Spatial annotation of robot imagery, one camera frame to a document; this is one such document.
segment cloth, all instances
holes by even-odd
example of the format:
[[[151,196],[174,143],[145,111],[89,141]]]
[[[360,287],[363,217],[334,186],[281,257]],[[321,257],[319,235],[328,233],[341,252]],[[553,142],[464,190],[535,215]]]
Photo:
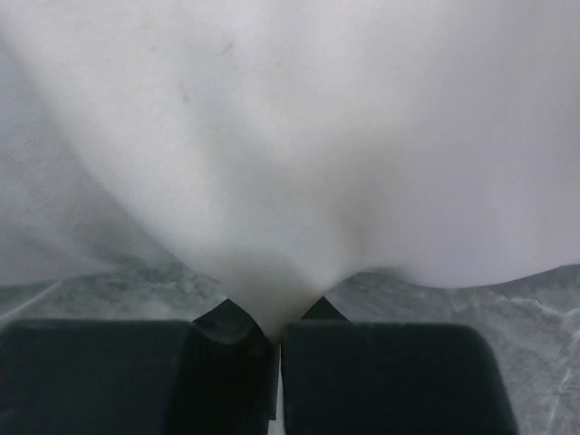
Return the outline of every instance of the cloth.
[[[0,5],[6,282],[176,257],[276,334],[580,259],[576,0]]]

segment white garment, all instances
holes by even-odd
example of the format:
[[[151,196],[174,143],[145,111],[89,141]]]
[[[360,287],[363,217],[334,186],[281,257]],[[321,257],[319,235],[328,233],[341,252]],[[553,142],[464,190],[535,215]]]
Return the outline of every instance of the white garment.
[[[270,334],[369,268],[468,286],[574,263],[578,23],[577,0],[2,0],[11,52],[104,189],[34,109],[22,140],[58,157],[31,174],[65,205],[35,234],[73,253],[66,274],[163,258],[157,241]],[[92,237],[67,233],[71,206]]]

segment gray marble surface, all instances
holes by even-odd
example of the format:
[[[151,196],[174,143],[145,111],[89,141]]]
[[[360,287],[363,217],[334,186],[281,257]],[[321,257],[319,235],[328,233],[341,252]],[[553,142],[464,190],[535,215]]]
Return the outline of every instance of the gray marble surface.
[[[182,268],[142,268],[0,289],[0,320],[25,317],[192,319],[223,300]],[[469,324],[493,346],[523,435],[580,433],[580,266],[464,290],[363,274],[329,299],[352,320]],[[18,307],[23,301],[29,301]],[[272,433],[281,433],[274,424]]]

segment white cloth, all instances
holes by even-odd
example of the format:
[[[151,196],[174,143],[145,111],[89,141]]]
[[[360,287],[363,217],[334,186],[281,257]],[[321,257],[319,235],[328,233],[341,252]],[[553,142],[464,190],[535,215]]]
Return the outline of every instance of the white cloth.
[[[159,242],[274,334],[368,268],[468,286],[577,262],[578,23],[576,0],[3,0],[91,176],[28,90],[3,91],[2,215],[20,206],[0,277]],[[45,254],[17,269],[24,244]]]

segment marble surface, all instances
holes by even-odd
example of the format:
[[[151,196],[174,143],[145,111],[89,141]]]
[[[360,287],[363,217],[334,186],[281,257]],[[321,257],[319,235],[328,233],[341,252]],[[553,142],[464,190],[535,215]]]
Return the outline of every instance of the marble surface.
[[[178,266],[0,289],[0,320],[193,319],[219,284]],[[463,290],[362,274],[329,299],[352,320],[469,324],[493,346],[523,435],[580,433],[580,266]],[[280,422],[271,433],[282,433]]]

